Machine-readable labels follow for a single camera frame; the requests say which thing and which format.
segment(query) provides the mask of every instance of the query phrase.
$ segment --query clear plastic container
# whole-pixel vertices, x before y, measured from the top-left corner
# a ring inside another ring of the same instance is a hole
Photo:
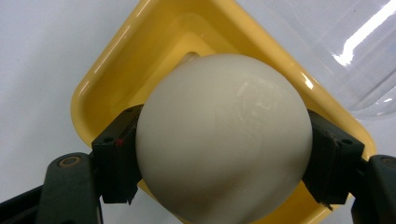
[[[356,118],[396,112],[395,0],[238,2]]]

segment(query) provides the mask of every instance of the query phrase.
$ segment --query yellow plastic container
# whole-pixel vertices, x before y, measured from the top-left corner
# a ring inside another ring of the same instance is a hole
[[[87,144],[125,108],[145,103],[160,80],[188,53],[237,53],[274,67],[318,112],[375,154],[370,134],[232,0],[142,0],[76,88],[75,128]],[[142,181],[139,186],[147,190]],[[318,223],[330,211],[304,184],[256,223]]]

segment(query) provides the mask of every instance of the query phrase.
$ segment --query white surface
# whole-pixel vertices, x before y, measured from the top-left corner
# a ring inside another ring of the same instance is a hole
[[[290,32],[287,20],[279,20],[264,4],[275,5],[277,1],[238,2],[326,86],[326,80],[321,80],[326,67],[318,66],[312,54],[304,52],[315,41],[302,41]],[[0,2],[0,201],[42,184],[46,167],[53,159],[73,151],[89,152],[72,126],[70,99],[135,3]],[[346,40],[339,37],[344,32],[342,28],[334,31],[332,38],[344,44]],[[396,155],[394,115],[364,121],[363,125],[380,153]],[[105,205],[104,218],[106,223],[177,223],[140,191],[132,206]],[[338,209],[323,223],[351,223],[349,208]]]
[[[146,101],[136,135],[155,198],[205,224],[252,222],[277,209],[301,181],[311,145],[297,90],[269,65],[233,54],[173,70]]]

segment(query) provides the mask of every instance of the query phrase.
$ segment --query screw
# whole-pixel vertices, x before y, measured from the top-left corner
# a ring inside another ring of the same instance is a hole
[[[78,156],[71,156],[64,158],[59,162],[59,166],[62,168],[70,168],[81,162],[81,158]]]

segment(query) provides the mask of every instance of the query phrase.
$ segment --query ball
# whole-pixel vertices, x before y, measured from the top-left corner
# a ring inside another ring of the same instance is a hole
[[[138,165],[166,209],[191,223],[247,223],[303,177],[312,128],[297,90],[269,65],[219,54],[155,88],[136,133]]]

